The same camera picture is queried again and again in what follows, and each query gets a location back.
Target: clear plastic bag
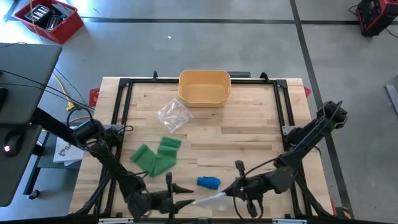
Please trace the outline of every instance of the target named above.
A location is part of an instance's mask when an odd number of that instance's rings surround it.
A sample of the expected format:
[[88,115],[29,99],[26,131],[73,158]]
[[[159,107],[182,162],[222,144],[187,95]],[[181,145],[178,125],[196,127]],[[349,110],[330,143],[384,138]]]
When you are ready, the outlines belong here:
[[182,105],[176,98],[172,99],[167,105],[157,112],[160,122],[173,133],[187,121],[193,118],[189,110]]
[[231,199],[232,197],[227,197],[224,192],[220,192],[216,195],[196,200],[192,202],[191,205],[225,212],[230,209],[229,205],[231,205]]

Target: red bin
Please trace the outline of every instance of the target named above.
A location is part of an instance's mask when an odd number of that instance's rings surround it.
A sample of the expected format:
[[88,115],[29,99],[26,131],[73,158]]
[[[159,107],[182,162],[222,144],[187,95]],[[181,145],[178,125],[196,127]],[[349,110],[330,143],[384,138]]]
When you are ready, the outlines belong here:
[[[71,13],[66,19],[64,19],[61,23],[59,23],[54,30],[46,30],[43,29],[39,26],[36,26],[36,30],[41,35],[42,37],[45,37],[49,40],[52,40],[58,44],[63,44],[65,43],[78,29],[80,29],[83,26],[83,21],[80,19],[79,14],[77,14],[77,8],[73,6],[69,6],[68,4],[65,4],[63,2],[59,2],[56,0],[33,0],[32,5],[33,8],[41,4],[43,6],[46,6],[50,9],[53,9],[54,7],[52,4],[61,4],[65,7],[68,7],[73,10],[73,13]],[[33,28],[33,24],[31,21],[25,20],[25,14],[30,11],[30,5],[26,5],[22,9],[20,9],[18,12],[14,14],[14,17],[21,21],[25,26],[30,29],[30,31],[35,32]]]

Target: wooden tabletop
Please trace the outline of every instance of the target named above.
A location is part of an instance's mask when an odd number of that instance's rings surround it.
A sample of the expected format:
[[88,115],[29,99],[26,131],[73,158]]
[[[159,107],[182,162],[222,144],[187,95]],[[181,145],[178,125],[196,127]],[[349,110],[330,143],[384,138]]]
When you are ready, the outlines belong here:
[[[119,78],[103,78],[94,115],[103,124],[111,122],[118,83]],[[306,125],[311,121],[311,116],[302,80],[290,78],[287,79],[287,83],[295,124]],[[121,100],[118,123],[121,122],[125,97],[126,90]],[[195,193],[175,195],[175,201],[199,199],[216,193],[214,190],[197,186],[197,177],[217,177],[221,180],[220,190],[223,190],[238,176],[235,160],[242,160],[248,170],[283,152],[274,89],[271,85],[232,85],[232,95],[226,106],[188,108],[194,118],[170,134],[159,121],[157,111],[173,98],[178,99],[177,84],[134,84],[127,116],[127,125],[134,126],[134,130],[126,133],[124,137],[121,163],[129,171],[140,172],[140,168],[129,158],[142,144],[147,144],[156,153],[163,136],[181,139],[177,164],[170,171],[173,173],[174,182],[194,190]],[[308,188],[325,210],[331,213],[330,197],[319,152],[312,150],[308,153],[303,160],[303,166]],[[86,152],[70,205],[71,212],[81,208],[98,186],[101,168],[102,165]],[[269,164],[253,174],[272,169],[274,167]],[[145,182],[150,192],[166,189],[165,173],[155,178],[146,177]],[[106,204],[108,188],[109,184],[104,191],[102,209]],[[304,212],[299,188],[298,193],[300,208]],[[227,199],[227,206],[227,211],[221,212],[189,205],[181,209],[176,217],[237,218],[231,198]],[[244,202],[238,202],[238,209],[242,216],[249,217]],[[131,216],[118,185],[116,185],[112,214],[115,215],[116,212],[122,212],[125,217]],[[293,214],[289,191],[280,195],[274,191],[264,194],[263,218],[281,218],[286,213]],[[167,217],[156,211],[150,216]]]

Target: desk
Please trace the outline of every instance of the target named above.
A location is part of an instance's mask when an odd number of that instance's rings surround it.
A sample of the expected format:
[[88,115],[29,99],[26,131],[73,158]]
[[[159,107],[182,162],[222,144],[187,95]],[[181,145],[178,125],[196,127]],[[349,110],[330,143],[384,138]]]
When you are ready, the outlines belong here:
[[[36,44],[4,44],[0,43],[0,70],[16,73],[33,79],[43,85],[49,82],[52,70],[61,53],[59,45]],[[39,104],[44,90],[42,85],[22,79],[4,72],[0,75],[0,87],[9,90],[7,98],[0,110],[0,146],[4,143],[6,134],[16,125],[27,125],[31,122],[34,111]],[[5,83],[30,85],[8,85]],[[6,184],[0,187],[0,206],[8,206],[17,190],[19,181],[35,149],[36,141],[42,127],[27,125],[21,151],[15,157],[5,157],[0,153],[0,180]]]
[[[310,111],[301,79],[287,79],[290,101],[298,126],[311,121]],[[94,117],[103,124],[110,124],[118,90],[119,78],[103,78]],[[136,83],[132,89],[127,125],[133,125],[134,131],[126,133],[121,154],[121,163],[132,172],[141,171],[129,158],[142,144],[147,144],[156,152],[162,136],[178,138],[182,145],[178,151],[176,166],[171,168],[174,182],[192,189],[194,194],[175,195],[176,200],[203,198],[215,191],[196,185],[199,176],[215,176],[221,179],[220,190],[227,187],[238,176],[235,160],[245,162],[246,170],[276,157],[283,152],[280,127],[275,105],[274,89],[266,85],[232,85],[232,95],[222,108],[189,108],[193,119],[184,124],[173,134],[160,123],[157,111],[172,98],[178,98],[177,84]],[[121,101],[119,120],[122,116],[124,100]],[[308,153],[303,160],[307,185],[326,211],[332,212],[328,188],[319,152]],[[70,205],[70,212],[75,212],[89,199],[98,186],[102,165],[89,153],[85,152],[75,191]],[[253,172],[258,174],[273,169],[272,164]],[[145,178],[149,191],[166,188],[165,175]],[[104,191],[103,206],[108,189]],[[300,208],[304,211],[301,193],[298,194]],[[239,211],[248,217],[245,203],[238,203]],[[112,216],[122,212],[130,217],[119,187],[116,187]],[[290,192],[276,195],[273,191],[264,194],[264,216],[283,217],[293,214]],[[151,217],[167,217],[153,211]],[[229,210],[219,212],[194,206],[183,208],[176,216],[179,218],[213,217],[237,218],[229,201]]]

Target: red equipment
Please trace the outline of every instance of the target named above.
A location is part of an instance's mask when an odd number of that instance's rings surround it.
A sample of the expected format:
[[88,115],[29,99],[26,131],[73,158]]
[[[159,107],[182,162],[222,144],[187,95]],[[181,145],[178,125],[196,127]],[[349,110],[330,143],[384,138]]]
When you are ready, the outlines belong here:
[[398,0],[362,0],[356,11],[362,35],[372,37],[398,16]]
[[[77,8],[73,6],[69,6],[63,2],[59,2],[56,0],[33,0],[32,5],[35,7],[38,4],[48,7],[49,9],[53,9],[52,4],[61,4],[71,10],[73,12],[64,19],[61,23],[59,23],[54,29],[47,30],[43,29],[37,24],[36,30],[42,37],[50,39],[58,44],[65,43],[78,29],[83,26],[83,21],[80,19],[80,16],[77,14]],[[18,12],[14,14],[14,17],[21,21],[25,26],[30,29],[30,31],[35,32],[33,28],[33,24],[31,21],[26,20],[25,15],[30,12],[30,5],[27,4],[25,7],[20,9]]]

